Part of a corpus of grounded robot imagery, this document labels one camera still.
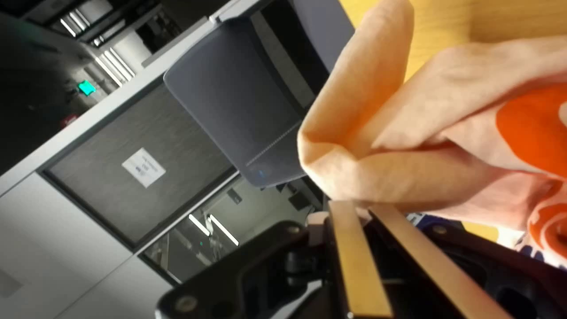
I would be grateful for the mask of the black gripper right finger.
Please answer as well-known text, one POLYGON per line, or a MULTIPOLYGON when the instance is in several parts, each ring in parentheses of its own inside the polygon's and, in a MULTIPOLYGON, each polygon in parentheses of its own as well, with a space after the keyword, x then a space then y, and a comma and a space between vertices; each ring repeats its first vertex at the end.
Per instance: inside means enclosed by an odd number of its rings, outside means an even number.
POLYGON ((370 215, 465 319, 509 319, 472 279, 453 264, 424 234, 391 206, 373 206, 370 215))

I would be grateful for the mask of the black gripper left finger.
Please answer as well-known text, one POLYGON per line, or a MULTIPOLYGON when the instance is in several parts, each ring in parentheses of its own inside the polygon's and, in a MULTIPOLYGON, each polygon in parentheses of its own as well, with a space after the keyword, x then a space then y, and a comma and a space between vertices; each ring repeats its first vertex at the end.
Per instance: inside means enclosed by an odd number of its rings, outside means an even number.
POLYGON ((385 291, 378 279, 362 225, 350 202, 329 204, 346 319, 391 319, 385 291))

